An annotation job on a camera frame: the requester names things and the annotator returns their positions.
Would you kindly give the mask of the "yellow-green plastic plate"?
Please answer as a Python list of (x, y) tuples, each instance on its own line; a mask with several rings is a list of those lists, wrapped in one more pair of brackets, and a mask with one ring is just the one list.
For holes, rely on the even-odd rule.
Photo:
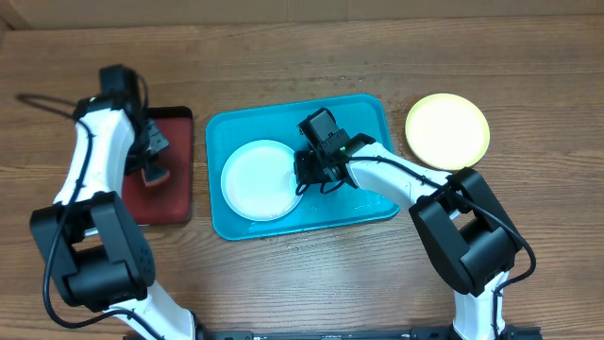
[(419, 160), (448, 171), (479, 162), (491, 139), (480, 108), (453, 93), (430, 94), (413, 104), (406, 118), (405, 136)]

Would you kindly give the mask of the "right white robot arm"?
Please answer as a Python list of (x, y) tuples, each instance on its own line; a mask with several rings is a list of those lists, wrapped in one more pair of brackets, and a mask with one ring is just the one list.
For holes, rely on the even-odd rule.
[(517, 339), (503, 319), (503, 293), (516, 282), (516, 254), (528, 250), (485, 179), (471, 168), (435, 171), (396, 156), (374, 138), (349, 136), (321, 108), (298, 128), (309, 148), (294, 154), (296, 192), (343, 185), (379, 194), (407, 210), (428, 258), (453, 289), (457, 339)]

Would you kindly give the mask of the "light blue plastic plate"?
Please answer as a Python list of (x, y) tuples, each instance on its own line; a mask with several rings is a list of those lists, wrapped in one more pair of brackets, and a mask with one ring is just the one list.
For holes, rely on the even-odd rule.
[(279, 219), (301, 201), (295, 193), (294, 151), (272, 140), (244, 144), (226, 160), (221, 191), (228, 207), (255, 222)]

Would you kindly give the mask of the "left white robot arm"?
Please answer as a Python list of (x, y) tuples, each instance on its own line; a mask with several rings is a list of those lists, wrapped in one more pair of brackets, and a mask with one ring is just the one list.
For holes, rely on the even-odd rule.
[(200, 339), (195, 314), (156, 280), (150, 246), (122, 199), (124, 178), (169, 177), (158, 163), (167, 138), (148, 114), (148, 87), (135, 70), (100, 69), (99, 94), (69, 114), (76, 144), (53, 204), (34, 211), (30, 231), (44, 260), (42, 301), (65, 329), (116, 317), (141, 339)]

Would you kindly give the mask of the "red and green sponge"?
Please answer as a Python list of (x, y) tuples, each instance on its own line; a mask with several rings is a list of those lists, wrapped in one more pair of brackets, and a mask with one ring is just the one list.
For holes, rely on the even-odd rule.
[(146, 187), (161, 185), (170, 177), (170, 171), (162, 166), (148, 164), (142, 169), (143, 184)]

